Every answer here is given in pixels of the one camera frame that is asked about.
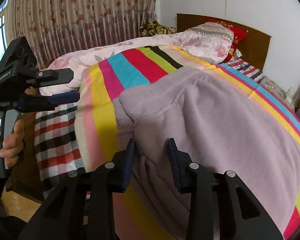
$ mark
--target red and white checkered fabric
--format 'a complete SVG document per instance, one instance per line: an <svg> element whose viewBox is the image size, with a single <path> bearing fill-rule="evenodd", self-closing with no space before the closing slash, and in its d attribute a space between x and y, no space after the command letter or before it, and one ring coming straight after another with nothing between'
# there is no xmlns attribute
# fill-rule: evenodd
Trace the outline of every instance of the red and white checkered fabric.
<svg viewBox="0 0 300 240"><path fill-rule="evenodd" d="M255 82L259 82L264 77L264 74L261 70L250 65L248 62L244 61L241 58L234 60L234 61L229 61L225 64L240 71L242 74L251 78Z"/></svg>
<svg viewBox="0 0 300 240"><path fill-rule="evenodd" d="M34 146L46 198L69 172L85 172L74 132L77 103L36 114Z"/></svg>

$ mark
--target floral curtain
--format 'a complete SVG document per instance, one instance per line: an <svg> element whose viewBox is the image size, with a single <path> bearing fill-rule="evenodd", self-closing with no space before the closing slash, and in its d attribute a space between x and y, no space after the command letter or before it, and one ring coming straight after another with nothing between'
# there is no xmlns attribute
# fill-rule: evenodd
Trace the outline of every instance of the floral curtain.
<svg viewBox="0 0 300 240"><path fill-rule="evenodd" d="M156 0L11 0L11 40L25 36L44 69L71 51L139 37L154 20Z"/></svg>

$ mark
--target screw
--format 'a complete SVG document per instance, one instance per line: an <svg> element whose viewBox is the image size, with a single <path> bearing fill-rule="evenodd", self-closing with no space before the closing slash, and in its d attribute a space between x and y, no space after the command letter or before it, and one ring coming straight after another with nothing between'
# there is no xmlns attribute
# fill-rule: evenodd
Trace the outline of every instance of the screw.
<svg viewBox="0 0 300 240"><path fill-rule="evenodd" d="M190 168L196 170L199 168L199 164L198 163L190 163Z"/></svg>
<svg viewBox="0 0 300 240"><path fill-rule="evenodd" d="M227 171L227 175L231 178L233 178L235 176L235 172L234 171Z"/></svg>
<svg viewBox="0 0 300 240"><path fill-rule="evenodd" d="M75 176L77 176L78 175L78 172L77 171L69 171L68 172L68 176L70 177L70 178L74 178Z"/></svg>
<svg viewBox="0 0 300 240"><path fill-rule="evenodd" d="M106 169L112 169L114 167L114 163L109 162L105 164Z"/></svg>

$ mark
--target red floral pillow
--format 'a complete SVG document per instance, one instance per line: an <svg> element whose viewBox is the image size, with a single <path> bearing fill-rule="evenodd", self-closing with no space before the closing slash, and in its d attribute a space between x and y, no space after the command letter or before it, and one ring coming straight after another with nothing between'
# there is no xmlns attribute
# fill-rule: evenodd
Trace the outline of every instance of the red floral pillow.
<svg viewBox="0 0 300 240"><path fill-rule="evenodd" d="M233 39L233 42L232 42L232 46L231 46L229 54L226 57L226 59L224 60L224 62L230 61L231 58L232 58L232 56L233 56L233 54L235 53L238 45L239 45L239 42L242 41L244 38L247 37L247 34L248 34L249 31L241 29L241 28L238 28L238 27L235 27L235 26L233 26L231 24L228 24L228 23L225 23L225 22L222 22L222 21L218 21L216 19L209 19L207 22L218 23L218 24L222 25L223 27L226 27L227 29L233 31L233 33L234 33L234 39Z"/></svg>

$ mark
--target grey handle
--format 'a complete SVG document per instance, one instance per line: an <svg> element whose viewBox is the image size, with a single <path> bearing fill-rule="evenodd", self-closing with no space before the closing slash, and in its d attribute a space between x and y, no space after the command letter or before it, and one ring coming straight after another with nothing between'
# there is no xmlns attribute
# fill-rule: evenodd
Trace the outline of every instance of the grey handle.
<svg viewBox="0 0 300 240"><path fill-rule="evenodd" d="M22 118L22 114L17 110L0 111L0 150L4 139L13 133L14 124ZM4 158L0 157L0 178L10 175L10 167L4 164Z"/></svg>

